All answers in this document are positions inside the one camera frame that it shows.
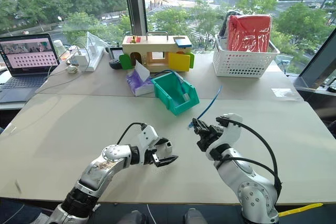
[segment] laptop screen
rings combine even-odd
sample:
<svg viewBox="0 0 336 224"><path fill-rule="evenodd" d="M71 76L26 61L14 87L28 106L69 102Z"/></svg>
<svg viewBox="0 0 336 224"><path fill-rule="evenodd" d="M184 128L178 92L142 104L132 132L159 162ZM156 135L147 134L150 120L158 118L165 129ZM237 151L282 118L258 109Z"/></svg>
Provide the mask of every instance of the laptop screen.
<svg viewBox="0 0 336 224"><path fill-rule="evenodd" d="M12 76L47 73L59 65L48 34L0 38L0 54Z"/></svg>

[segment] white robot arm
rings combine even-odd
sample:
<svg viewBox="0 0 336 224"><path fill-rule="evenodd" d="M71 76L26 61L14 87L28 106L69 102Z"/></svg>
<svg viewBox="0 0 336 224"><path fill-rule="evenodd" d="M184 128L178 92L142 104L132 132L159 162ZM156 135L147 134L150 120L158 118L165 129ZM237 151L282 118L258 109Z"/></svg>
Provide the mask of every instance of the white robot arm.
<svg viewBox="0 0 336 224"><path fill-rule="evenodd" d="M46 224L85 224L113 176L130 165L154 163L157 167L177 159L172 143L158 137L152 126L141 124L137 146L109 145L84 170L62 204L58 205Z"/></svg>
<svg viewBox="0 0 336 224"><path fill-rule="evenodd" d="M220 127L193 119L194 132L201 137L197 145L208 159L214 162L221 179L236 194L242 205L242 215L248 224L272 224L279 219L275 203L281 191L281 182L273 173L276 182L257 174L239 152L232 148L240 136L242 117L237 114L226 114L216 118Z"/></svg>

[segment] green plastic bin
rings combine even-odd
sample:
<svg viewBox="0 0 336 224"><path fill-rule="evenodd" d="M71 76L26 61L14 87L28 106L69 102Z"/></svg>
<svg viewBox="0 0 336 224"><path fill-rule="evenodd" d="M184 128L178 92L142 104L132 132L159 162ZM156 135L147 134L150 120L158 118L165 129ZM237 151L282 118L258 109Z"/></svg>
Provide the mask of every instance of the green plastic bin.
<svg viewBox="0 0 336 224"><path fill-rule="evenodd" d="M174 73L167 73L163 76L152 79L155 96L166 105L167 109L174 115L190 109L200 102L194 86L184 80L183 89L188 93L190 100L184 101L180 80Z"/></svg>

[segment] black cable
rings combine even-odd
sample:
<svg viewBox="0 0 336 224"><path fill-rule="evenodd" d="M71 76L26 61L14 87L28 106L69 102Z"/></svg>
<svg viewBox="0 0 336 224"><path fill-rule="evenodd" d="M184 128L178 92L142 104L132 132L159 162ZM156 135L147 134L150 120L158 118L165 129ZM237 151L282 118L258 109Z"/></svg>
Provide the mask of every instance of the black cable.
<svg viewBox="0 0 336 224"><path fill-rule="evenodd" d="M138 123L138 122L134 122L134 123L131 123L130 125L128 125L128 127L126 128L126 130L124 131L124 133L122 133L121 137L119 138L117 144L120 144L122 138L125 136L126 132L130 129L130 127L132 127L133 125L140 125L141 127L146 125L145 123Z"/></svg>
<svg viewBox="0 0 336 224"><path fill-rule="evenodd" d="M273 162L274 173L276 175L278 175L277 160L275 159L275 155L274 155L274 152L273 152L272 148L269 146L269 144L266 142L266 140L258 132L256 132L255 130L253 130L249 126L245 125L244 123L239 123L237 121L234 121L234 120L231 120L231 119L226 119L226 118L224 120L229 122L229 123L237 124L238 126L247 129L249 132L251 132L253 135L255 135L257 138L259 138L262 141L262 143L266 146L269 154L271 155L272 162Z"/></svg>
<svg viewBox="0 0 336 224"><path fill-rule="evenodd" d="M266 165L264 165L264 164L262 164L258 161L254 161L252 159L244 158L244 157L223 157L223 158L220 159L220 162L218 163L216 168L218 169L222 165L223 162L232 161L232 160L246 161L246 162L258 165L258 166L266 169L267 171L269 171L274 176L274 187L277 191L278 198L279 198L280 192L281 192L281 189L282 189L281 181L280 181L280 178L278 177L278 175L275 172L273 172L273 170L271 168L269 168L268 166L266 166Z"/></svg>

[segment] laptop keyboard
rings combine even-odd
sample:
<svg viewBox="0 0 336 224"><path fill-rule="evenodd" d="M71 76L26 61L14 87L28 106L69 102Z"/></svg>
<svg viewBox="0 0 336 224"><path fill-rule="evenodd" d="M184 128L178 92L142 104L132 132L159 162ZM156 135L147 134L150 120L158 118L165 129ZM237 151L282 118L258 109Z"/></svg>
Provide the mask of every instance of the laptop keyboard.
<svg viewBox="0 0 336 224"><path fill-rule="evenodd" d="M19 88L32 88L40 87L46 77L45 76L24 76L24 77L11 77L2 89L19 89Z"/></svg>

